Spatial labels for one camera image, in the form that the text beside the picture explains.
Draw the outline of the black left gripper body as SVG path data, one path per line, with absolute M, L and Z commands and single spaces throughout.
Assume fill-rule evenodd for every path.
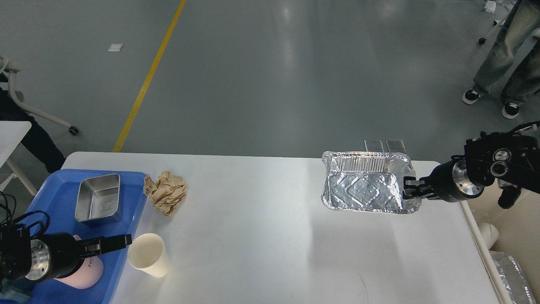
M 82 246 L 69 233 L 51 233 L 30 240 L 30 269 L 25 275 L 32 282 L 64 278 L 80 268 Z

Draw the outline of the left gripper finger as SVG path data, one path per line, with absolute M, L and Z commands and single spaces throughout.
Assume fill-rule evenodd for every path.
M 80 240 L 80 257 L 90 258 L 100 256 L 109 252 L 123 250 L 132 244 L 132 235 L 120 234 L 110 237 L 95 237 L 87 240 Z

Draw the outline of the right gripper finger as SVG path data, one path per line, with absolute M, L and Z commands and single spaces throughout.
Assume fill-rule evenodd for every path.
M 433 186 L 430 184 L 428 177 L 421 177 L 420 179 L 415 179 L 412 176 L 403 177 L 403 199 L 437 199 L 437 195 L 433 189 Z

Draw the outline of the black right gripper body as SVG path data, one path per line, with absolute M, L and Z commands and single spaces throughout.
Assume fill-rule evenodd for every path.
M 428 176 L 431 193 L 429 200 L 446 202 L 466 201 L 478 198 L 484 191 L 482 185 L 475 185 L 467 175 L 466 161 L 449 161 L 435 167 Z

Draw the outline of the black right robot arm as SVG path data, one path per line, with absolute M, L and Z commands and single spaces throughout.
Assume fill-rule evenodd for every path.
M 464 152 L 435 167 L 420 179 L 404 177 L 403 199 L 467 201 L 478 198 L 494 182 L 502 189 L 498 205 L 511 208 L 521 191 L 539 193 L 538 139 L 526 135 L 539 121 L 519 124 L 507 132 L 487 133 L 465 141 Z

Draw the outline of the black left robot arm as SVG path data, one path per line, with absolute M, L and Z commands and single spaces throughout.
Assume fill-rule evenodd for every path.
M 123 250 L 132 243 L 130 234 L 83 240 L 66 232 L 46 233 L 51 218 L 34 210 L 14 217 L 17 201 L 1 194 L 1 279 L 26 279 L 31 283 L 60 281 L 76 289 L 95 285 L 104 272 L 100 255 Z

